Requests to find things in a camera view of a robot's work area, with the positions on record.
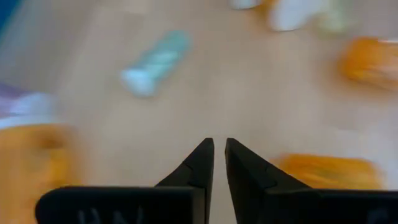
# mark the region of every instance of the light wooden surface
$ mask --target light wooden surface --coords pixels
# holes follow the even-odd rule
[[[40,86],[57,76],[44,89],[59,96],[67,121],[89,145],[81,152],[88,184],[154,185],[213,137],[211,223],[236,222],[227,137],[265,159],[286,152],[367,158],[395,189],[398,101],[341,78],[335,61],[356,35],[398,35],[398,2],[356,3],[360,23],[353,33],[327,39],[310,26],[270,32],[252,11],[233,11],[226,0],[102,0],[93,4],[63,69],[29,80]],[[135,98],[120,84],[120,71],[170,29],[186,30],[192,51],[156,97]]]

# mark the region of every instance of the orange object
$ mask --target orange object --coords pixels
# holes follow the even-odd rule
[[[65,128],[40,124],[0,129],[0,222],[36,223],[34,207],[49,190],[76,183]]]
[[[290,154],[279,168],[303,183],[320,189],[382,189],[380,173],[369,161]]]
[[[398,90],[398,42],[356,39],[345,52],[340,68],[353,80]]]

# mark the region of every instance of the orange toy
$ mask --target orange toy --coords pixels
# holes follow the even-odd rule
[[[398,90],[398,42],[356,39],[345,52],[340,68],[353,80]]]
[[[279,168],[314,188],[382,188],[380,173],[370,162],[362,159],[290,154],[282,158]]]
[[[36,223],[34,207],[41,195],[76,183],[65,133],[55,124],[0,129],[1,223]]]

